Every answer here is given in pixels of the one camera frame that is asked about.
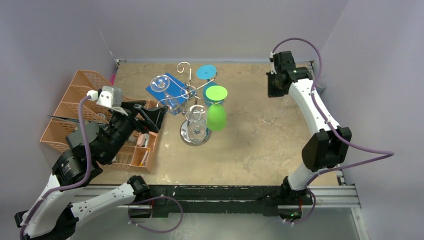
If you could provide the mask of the green plastic wine glass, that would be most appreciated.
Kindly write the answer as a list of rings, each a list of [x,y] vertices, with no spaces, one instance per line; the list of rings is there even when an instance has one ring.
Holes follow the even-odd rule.
[[[207,88],[205,95],[211,102],[207,113],[207,127],[211,131],[221,131],[227,126],[228,122],[227,112],[223,106],[228,91],[221,85],[213,85]]]

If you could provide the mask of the clear wine glass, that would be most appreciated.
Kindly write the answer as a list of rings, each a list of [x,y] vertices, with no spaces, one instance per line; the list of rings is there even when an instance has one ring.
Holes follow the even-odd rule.
[[[265,124],[272,125],[277,119],[283,117],[287,111],[289,99],[290,97],[288,95],[268,98],[265,111],[262,114],[262,121]]]
[[[167,112],[171,115],[177,116],[181,113],[181,105],[176,97],[168,93],[168,88],[171,85],[171,79],[162,74],[155,76],[150,82],[150,88],[155,93],[162,93],[164,96],[159,101],[168,107]]]
[[[194,146],[204,143],[207,136],[207,108],[200,104],[192,105],[187,114],[187,124],[185,128],[185,138]]]

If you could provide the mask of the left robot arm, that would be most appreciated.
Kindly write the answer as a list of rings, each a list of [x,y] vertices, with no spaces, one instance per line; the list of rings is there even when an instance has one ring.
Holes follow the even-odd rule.
[[[22,240],[65,240],[87,221],[120,205],[142,205],[150,187],[134,175],[117,188],[85,200],[72,199],[110,165],[133,132],[158,133],[167,107],[146,108],[144,101],[125,102],[108,123],[78,119],[77,128],[66,137],[68,149],[52,167],[48,182],[34,205],[15,214]]]

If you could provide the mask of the blue plastic wine glass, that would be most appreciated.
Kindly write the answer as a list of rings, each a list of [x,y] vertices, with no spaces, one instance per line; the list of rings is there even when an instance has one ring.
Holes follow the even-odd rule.
[[[217,69],[214,65],[205,64],[200,66],[196,71],[196,76],[200,80],[205,80],[206,84],[201,87],[202,97],[204,104],[209,107],[212,104],[212,100],[209,99],[206,95],[206,90],[209,87],[217,86],[218,84],[214,81],[214,78],[217,76]]]

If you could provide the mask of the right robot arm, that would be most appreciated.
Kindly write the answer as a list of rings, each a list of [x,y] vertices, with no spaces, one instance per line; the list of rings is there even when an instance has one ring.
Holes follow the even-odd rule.
[[[267,96],[289,95],[299,107],[310,132],[301,151],[302,163],[285,180],[280,196],[288,204],[300,198],[313,178],[344,162],[352,132],[332,117],[314,86],[307,67],[297,67],[291,51],[271,53],[271,71],[267,75]]]

